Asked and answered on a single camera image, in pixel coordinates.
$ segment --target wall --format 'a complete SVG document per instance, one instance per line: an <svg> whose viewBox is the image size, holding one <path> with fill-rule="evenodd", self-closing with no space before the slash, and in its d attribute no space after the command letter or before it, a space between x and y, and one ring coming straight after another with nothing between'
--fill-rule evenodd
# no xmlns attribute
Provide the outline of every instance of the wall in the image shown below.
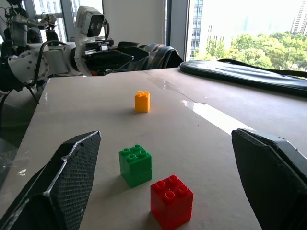
<svg viewBox="0 0 307 230"><path fill-rule="evenodd" d="M109 38L120 41L165 43L165 0L103 0L110 23Z"/></svg>

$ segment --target window frame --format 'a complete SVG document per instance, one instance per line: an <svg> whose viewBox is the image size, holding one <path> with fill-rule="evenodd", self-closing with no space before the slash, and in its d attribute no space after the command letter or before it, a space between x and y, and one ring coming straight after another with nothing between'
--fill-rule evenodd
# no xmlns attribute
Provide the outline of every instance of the window frame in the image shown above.
<svg viewBox="0 0 307 230"><path fill-rule="evenodd" d="M170 16L170 26L167 27L167 30L169 30L169 45L176 49L185 61L187 58L189 14L194 12L195 7L190 9L190 0L168 1L171 5L171 12L167 12L167 17Z"/></svg>
<svg viewBox="0 0 307 230"><path fill-rule="evenodd" d="M64 30L66 32L66 40L70 41L72 37L74 37L74 26L75 21L74 17L76 16L72 10L71 0L59 0L61 3L62 13L55 13L57 19L62 18L64 20ZM102 2L102 12L105 12L104 2ZM30 19L38 20L41 19L41 15L36 14L35 6L33 0L24 1L25 10L29 14Z"/></svg>

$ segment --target lego block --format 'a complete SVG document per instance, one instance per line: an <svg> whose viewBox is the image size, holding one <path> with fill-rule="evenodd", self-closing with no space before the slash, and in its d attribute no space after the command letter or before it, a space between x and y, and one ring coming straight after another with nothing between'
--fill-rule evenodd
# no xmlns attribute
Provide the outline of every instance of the lego block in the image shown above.
<svg viewBox="0 0 307 230"><path fill-rule="evenodd" d="M131 188L152 179L152 157L141 145L120 151L119 166L120 174Z"/></svg>
<svg viewBox="0 0 307 230"><path fill-rule="evenodd" d="M148 112L150 109L150 93L138 91L134 97L135 111Z"/></svg>
<svg viewBox="0 0 307 230"><path fill-rule="evenodd" d="M150 186L150 211L163 230L188 222L192 204L192 191L175 175Z"/></svg>

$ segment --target orange lego block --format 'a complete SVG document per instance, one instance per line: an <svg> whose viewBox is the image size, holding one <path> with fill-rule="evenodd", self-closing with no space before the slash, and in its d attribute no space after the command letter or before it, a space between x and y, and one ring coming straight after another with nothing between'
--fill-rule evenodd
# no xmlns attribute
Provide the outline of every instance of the orange lego block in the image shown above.
<svg viewBox="0 0 307 230"><path fill-rule="evenodd" d="M150 109L150 93L138 91L134 97L135 111L148 112Z"/></svg>

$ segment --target green lego block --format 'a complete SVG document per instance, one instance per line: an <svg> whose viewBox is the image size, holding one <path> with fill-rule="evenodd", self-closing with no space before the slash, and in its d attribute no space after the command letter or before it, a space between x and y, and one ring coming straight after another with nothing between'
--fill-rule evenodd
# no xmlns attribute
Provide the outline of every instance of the green lego block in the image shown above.
<svg viewBox="0 0 307 230"><path fill-rule="evenodd" d="M152 179L152 157L141 145L120 151L119 166L120 174L130 187Z"/></svg>

